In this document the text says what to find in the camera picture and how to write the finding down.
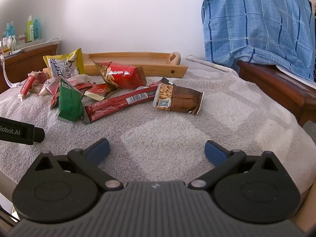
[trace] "blue plaid cloth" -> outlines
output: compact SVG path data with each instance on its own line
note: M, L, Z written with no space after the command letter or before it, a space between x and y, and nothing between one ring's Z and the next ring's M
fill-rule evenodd
M313 81L315 18L308 0L204 0L206 60L284 66Z

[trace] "teal bottle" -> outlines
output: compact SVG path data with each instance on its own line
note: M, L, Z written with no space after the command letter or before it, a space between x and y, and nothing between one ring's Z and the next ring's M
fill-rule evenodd
M13 21L11 21L11 24L10 24L10 31L11 31L11 35L15 36L15 29L14 29L14 26L13 26Z
M40 39L40 23L37 17L34 20L34 40Z
M10 30L10 23L7 23L7 31L5 32L5 37L8 37L11 35L11 30Z

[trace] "gray fluffy blanket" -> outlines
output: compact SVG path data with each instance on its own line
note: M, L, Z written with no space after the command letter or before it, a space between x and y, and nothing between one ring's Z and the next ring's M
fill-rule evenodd
M29 94L21 103L19 88L0 95L0 116L44 128L46 137L33 146L0 141L0 170L18 182L41 151L66 154L86 148L102 137L110 141L109 157L100 165L126 183L129 180L186 183L213 166L204 156L207 140L227 149L259 155L273 151L298 186L309 188L316 176L316 146L295 117L255 84L232 73L183 61L189 69L176 85L204 91L197 115L159 111L152 102L124 108L90 125L57 120L51 96ZM147 78L148 83L160 77ZM85 97L84 102L91 102Z

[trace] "green snack package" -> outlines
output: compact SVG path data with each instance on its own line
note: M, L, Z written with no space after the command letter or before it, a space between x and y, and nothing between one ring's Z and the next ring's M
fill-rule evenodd
M58 120L71 123L77 121L83 113L83 96L67 80L59 81L59 115Z

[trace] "blue gripper pad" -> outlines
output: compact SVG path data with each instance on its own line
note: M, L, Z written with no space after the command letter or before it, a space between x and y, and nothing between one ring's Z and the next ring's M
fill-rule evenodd
M208 161L211 162L214 166L222 164L232 155L232 152L226 150L225 148L211 140L208 140L205 143L204 152Z
M99 141L92 144L81 154L95 166L98 166L110 153L110 143L106 138L101 138Z

